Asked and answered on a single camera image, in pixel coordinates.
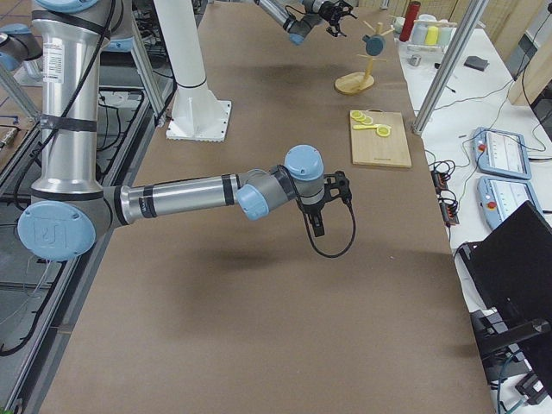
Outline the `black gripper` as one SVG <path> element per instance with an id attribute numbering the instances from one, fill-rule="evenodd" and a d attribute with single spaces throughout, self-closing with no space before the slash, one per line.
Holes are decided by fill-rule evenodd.
<path id="1" fill-rule="evenodd" d="M 333 3 L 331 1 L 323 1 L 319 6 L 317 13 L 328 23 L 326 32 L 337 38 L 340 36 L 346 37 L 341 30 L 340 20 L 346 16 L 352 16 L 356 19 L 356 16 L 353 14 L 353 10 L 354 6 L 345 0 Z"/>
<path id="2" fill-rule="evenodd" d="M 325 235 L 325 229 L 323 225 L 322 209 L 324 207 L 324 199 L 321 198 L 313 204 L 307 204 L 305 198 L 298 199 L 299 209 L 304 215 L 310 217 L 310 224 L 314 232 L 315 237 L 321 237 Z"/>

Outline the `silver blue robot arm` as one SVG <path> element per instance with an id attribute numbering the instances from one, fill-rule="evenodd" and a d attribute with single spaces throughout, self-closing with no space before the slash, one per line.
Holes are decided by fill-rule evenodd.
<path id="1" fill-rule="evenodd" d="M 342 32 L 340 22 L 346 16 L 356 19 L 353 14 L 354 6 L 347 1 L 301 1 L 304 11 L 298 19 L 292 13 L 291 5 L 281 5 L 277 1 L 254 1 L 263 11 L 274 19 L 289 35 L 290 41 L 301 45 L 311 30 L 322 22 L 327 22 L 326 32 L 333 37 L 346 35 Z"/>
<path id="2" fill-rule="evenodd" d="M 187 179 L 139 187 L 104 186 L 96 177 L 100 53 L 130 35 L 127 1 L 37 1 L 33 24 L 43 38 L 41 176 L 17 224 L 22 244 L 50 261 L 74 259 L 108 231 L 139 219 L 239 205 L 256 220 L 296 201 L 305 226 L 323 234 L 329 195 L 320 153 L 290 149 L 268 171 Z"/>

